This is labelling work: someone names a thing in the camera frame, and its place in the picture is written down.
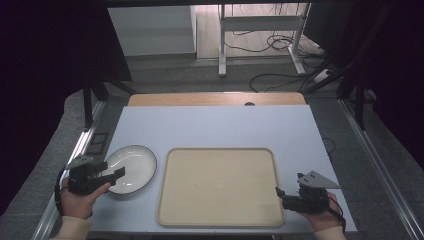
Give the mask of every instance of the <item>beige tray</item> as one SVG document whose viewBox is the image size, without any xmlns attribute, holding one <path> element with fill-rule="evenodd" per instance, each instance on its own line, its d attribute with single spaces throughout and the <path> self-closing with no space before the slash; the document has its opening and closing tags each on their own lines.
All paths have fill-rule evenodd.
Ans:
<svg viewBox="0 0 424 240">
<path fill-rule="evenodd" d="M 276 227 L 284 222 L 276 186 L 268 149 L 173 149 L 158 220 L 171 226 Z"/>
</svg>

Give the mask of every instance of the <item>white plate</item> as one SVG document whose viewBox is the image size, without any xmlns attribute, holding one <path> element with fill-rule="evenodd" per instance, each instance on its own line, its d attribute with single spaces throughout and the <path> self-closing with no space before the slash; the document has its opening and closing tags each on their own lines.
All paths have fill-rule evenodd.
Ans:
<svg viewBox="0 0 424 240">
<path fill-rule="evenodd" d="M 125 176 L 116 181 L 109 191 L 117 194 L 127 194 L 146 185 L 156 172 L 156 157 L 150 149 L 130 145 L 112 153 L 107 159 L 108 169 L 103 175 L 109 175 L 115 170 L 125 167 Z"/>
</svg>

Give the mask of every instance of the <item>gray carpet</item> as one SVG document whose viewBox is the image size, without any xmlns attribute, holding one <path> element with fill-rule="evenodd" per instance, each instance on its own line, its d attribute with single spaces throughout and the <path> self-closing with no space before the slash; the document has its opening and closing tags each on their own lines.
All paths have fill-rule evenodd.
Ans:
<svg viewBox="0 0 424 240">
<path fill-rule="evenodd" d="M 216 61 L 195 61 L 191 58 L 131 58 L 128 61 L 134 81 L 128 85 L 145 93 L 251 91 L 249 80 L 258 74 L 295 74 L 294 67 L 287 58 L 229 60 L 225 78 L 218 76 Z M 267 76 L 256 79 L 253 86 L 263 92 L 271 86 L 283 85 L 293 80 Z M 301 85 L 302 81 L 299 80 L 272 90 L 297 91 Z M 337 86 L 338 82 L 335 82 L 315 93 L 305 95 L 305 98 L 312 108 L 350 211 L 360 230 L 358 233 L 348 234 L 347 238 L 409 239 L 369 159 L 341 110 L 335 95 Z M 113 136 L 122 107 L 129 99 L 129 96 L 120 89 L 109 85 L 108 89 L 112 96 L 106 102 L 102 121 L 96 131 L 108 134 L 107 144 Z M 65 114 L 52 141 L 19 194 L 0 218 L 0 239 L 30 239 L 33 235 L 52 195 L 56 175 L 68 161 L 83 130 L 82 106 L 81 92 L 67 99 Z M 368 135 L 383 156 L 388 171 L 422 226 L 424 222 L 423 171 L 379 121 L 371 105 L 365 106 L 364 121 Z M 104 158 L 107 144 L 103 151 L 95 144 L 89 147 L 89 151 L 98 158 Z M 56 224 L 52 235 L 57 232 L 59 225 Z M 98 233 L 92 233 L 90 237 L 131 239 L 129 236 Z M 291 235 L 284 239 L 314 238 L 312 235 Z"/>
</svg>

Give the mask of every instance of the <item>black cable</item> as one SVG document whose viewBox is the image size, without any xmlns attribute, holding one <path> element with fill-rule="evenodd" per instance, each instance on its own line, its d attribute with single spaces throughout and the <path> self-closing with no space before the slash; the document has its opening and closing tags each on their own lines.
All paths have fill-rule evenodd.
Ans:
<svg viewBox="0 0 424 240">
<path fill-rule="evenodd" d="M 268 14 L 267 14 L 267 15 L 269 15 L 269 14 L 271 13 L 272 9 L 276 9 L 276 7 L 277 7 L 277 4 L 275 3 L 275 4 L 272 6 L 272 8 L 269 10 L 269 12 L 268 12 Z"/>
<path fill-rule="evenodd" d="M 219 20 L 219 25 L 221 25 L 221 13 L 219 12 L 219 5 L 217 5 L 218 7 L 218 20 Z"/>
<path fill-rule="evenodd" d="M 331 197 L 328 197 L 327 196 L 327 198 L 330 201 L 332 201 L 332 202 L 334 202 L 336 204 L 336 206 L 340 210 L 340 213 L 338 213 L 336 210 L 332 209 L 330 206 L 323 206 L 323 204 L 321 202 L 316 201 L 314 198 L 312 198 L 309 195 L 305 195 L 305 197 L 307 197 L 309 199 L 309 201 L 311 201 L 316 207 L 319 207 L 319 208 L 327 211 L 328 213 L 330 213 L 331 215 L 333 215 L 335 218 L 337 218 L 337 220 L 339 221 L 340 225 L 342 226 L 343 234 L 345 234 L 345 231 L 346 231 L 346 219 L 343 217 L 343 209 L 341 208 L 340 204 L 336 200 L 334 200 Z"/>
<path fill-rule="evenodd" d="M 249 33 L 252 33 L 252 32 L 255 32 L 255 31 L 247 31 L 247 32 L 242 32 L 242 33 L 236 33 L 235 31 L 233 31 L 233 35 L 242 36 L 242 35 L 246 35 L 246 34 L 249 34 Z"/>
<path fill-rule="evenodd" d="M 279 16 L 281 16 L 281 11 L 283 10 L 283 4 L 282 3 L 280 3 L 280 11 L 278 11 L 278 15 Z"/>
<path fill-rule="evenodd" d="M 227 46 L 229 48 L 234 48 L 234 49 L 239 49 L 239 50 L 247 51 L 247 52 L 263 52 L 263 51 L 266 51 L 266 50 L 268 50 L 269 48 L 272 47 L 272 46 L 268 46 L 268 47 L 266 47 L 264 49 L 261 49 L 261 50 L 250 50 L 250 49 L 246 49 L 246 48 L 242 48 L 242 47 L 230 46 L 227 43 L 225 43 L 225 46 Z"/>
<path fill-rule="evenodd" d="M 306 59 L 324 59 L 324 60 L 329 60 L 329 58 L 327 58 L 326 56 L 324 56 L 324 55 L 319 55 L 319 54 L 310 54 L 310 55 L 306 55 L 306 56 L 303 56 L 302 57 L 302 63 L 304 64 L 304 65 L 306 65 L 306 66 L 308 66 L 308 67 L 310 67 L 310 68 L 317 68 L 317 67 L 319 67 L 320 65 L 318 65 L 318 66 L 312 66 L 312 65 L 310 65 L 309 63 L 307 63 L 305 60 Z"/>
<path fill-rule="evenodd" d="M 284 15 L 287 15 L 287 11 L 289 10 L 289 4 L 286 4 L 286 12 L 284 13 Z"/>
<path fill-rule="evenodd" d="M 251 89 L 252 91 L 254 91 L 254 92 L 258 93 L 259 91 L 258 91 L 258 90 L 256 90 L 256 89 L 253 87 L 253 82 L 255 81 L 255 79 L 257 79 L 257 78 L 259 78 L 259 77 L 264 77 L 264 76 L 280 76 L 280 77 L 288 77 L 288 78 L 299 78 L 299 79 L 296 79 L 295 81 L 291 81 L 290 83 L 284 83 L 284 84 L 279 85 L 279 86 L 269 87 L 269 88 L 267 88 L 266 90 L 268 91 L 268 90 L 270 90 L 270 89 L 279 88 L 279 87 L 282 87 L 282 86 L 285 86 L 285 85 L 288 85 L 288 84 L 295 83 L 295 82 L 297 82 L 297 81 L 299 81 L 299 80 L 303 80 L 303 83 L 302 83 L 302 85 L 300 86 L 300 88 L 299 88 L 299 90 L 298 90 L 298 92 L 302 93 L 302 91 L 303 91 L 303 86 L 306 84 L 306 81 L 309 79 L 309 77 L 314 76 L 314 75 L 315 75 L 315 74 L 317 74 L 317 72 L 319 72 L 319 71 L 322 71 L 322 69 L 324 69 L 324 66 L 326 66 L 326 65 L 327 65 L 327 62 L 326 62 L 326 61 L 324 61 L 323 63 L 321 63 L 321 64 L 320 64 L 320 66 L 318 66 L 318 68 L 314 69 L 314 71 L 312 71 L 312 73 L 309 73 L 309 74 L 306 74 L 306 75 L 301 75 L 301 76 L 299 76 L 299 75 L 288 75 L 288 74 L 277 74 L 277 73 L 264 73 L 264 74 L 259 74 L 259 75 L 256 75 L 256 76 L 254 76 L 253 78 L 251 78 L 251 79 L 249 80 L 249 87 L 250 87 L 250 89 Z"/>
<path fill-rule="evenodd" d="M 296 79 L 296 80 L 294 80 L 294 81 L 291 81 L 291 82 L 288 82 L 288 83 L 284 83 L 284 84 L 281 84 L 281 85 L 278 85 L 278 86 L 268 87 L 267 89 L 265 89 L 265 91 L 264 91 L 264 92 L 268 92 L 268 91 L 269 91 L 269 90 L 271 90 L 271 89 L 277 89 L 277 88 L 280 88 L 280 87 L 284 87 L 284 86 L 286 86 L 286 85 L 289 85 L 289 84 L 295 83 L 295 82 L 300 81 L 300 80 L 302 80 L 302 79 Z"/>
<path fill-rule="evenodd" d="M 59 174 L 57 175 L 56 185 L 54 186 L 54 201 L 56 203 L 56 209 L 59 212 L 60 216 L 63 216 L 63 208 L 62 202 L 60 201 L 60 194 L 63 189 L 60 189 L 60 179 L 62 178 L 63 172 L 65 171 L 65 167 L 63 167 Z"/>
<path fill-rule="evenodd" d="M 281 51 L 281 50 L 288 48 L 289 44 L 293 43 L 293 39 L 288 38 L 284 35 L 273 34 L 273 35 L 271 35 L 267 38 L 266 42 L 268 43 L 268 46 L 271 46 L 275 50 Z M 287 42 L 287 43 L 283 47 L 276 47 L 276 46 L 274 46 L 274 44 L 277 43 L 277 42 L 279 42 L 279 43 Z"/>
<path fill-rule="evenodd" d="M 241 12 L 241 14 L 244 16 L 244 12 L 243 12 L 243 10 L 241 9 L 241 4 L 239 4 L 240 6 L 240 12 Z"/>
<path fill-rule="evenodd" d="M 299 11 L 299 5 L 300 5 L 300 3 L 298 3 L 298 4 L 297 4 L 296 14 L 295 14 L 295 15 L 297 15 L 297 14 L 298 14 L 298 11 Z"/>
</svg>

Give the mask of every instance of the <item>black curtain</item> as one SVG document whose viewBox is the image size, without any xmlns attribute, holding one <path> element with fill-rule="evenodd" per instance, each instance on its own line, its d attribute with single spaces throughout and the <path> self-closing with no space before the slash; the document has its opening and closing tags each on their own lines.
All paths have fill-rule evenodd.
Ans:
<svg viewBox="0 0 424 240">
<path fill-rule="evenodd" d="M 3 213 L 55 132 L 65 99 L 84 81 L 101 81 L 98 73 L 131 76 L 101 2 L 3 1 L 0 31 Z"/>
<path fill-rule="evenodd" d="M 367 55 L 362 74 L 374 110 L 424 169 L 424 4 L 399 1 Z"/>
</svg>

